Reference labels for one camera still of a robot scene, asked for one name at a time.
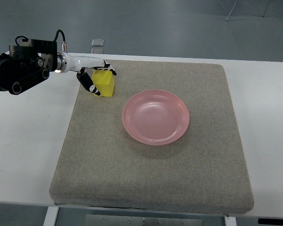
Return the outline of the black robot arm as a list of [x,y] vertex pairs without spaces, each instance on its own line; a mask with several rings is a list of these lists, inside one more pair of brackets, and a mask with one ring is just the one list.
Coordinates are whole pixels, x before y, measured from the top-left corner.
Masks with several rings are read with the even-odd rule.
[[64,63],[57,51],[59,34],[62,49],[66,50],[61,30],[57,30],[53,41],[16,37],[16,45],[9,46],[9,53],[0,55],[0,91],[19,95],[47,80],[50,72],[61,69]]

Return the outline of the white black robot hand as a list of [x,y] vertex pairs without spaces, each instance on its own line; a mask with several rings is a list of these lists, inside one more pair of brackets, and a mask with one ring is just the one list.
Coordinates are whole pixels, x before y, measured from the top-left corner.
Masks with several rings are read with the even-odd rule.
[[76,72],[76,77],[85,90],[93,93],[96,96],[103,96],[103,93],[95,85],[92,78],[85,71],[86,68],[91,68],[97,71],[110,71],[116,75],[115,69],[105,60],[91,56],[72,56],[66,52],[58,52],[58,66],[55,72],[66,73],[68,71]]

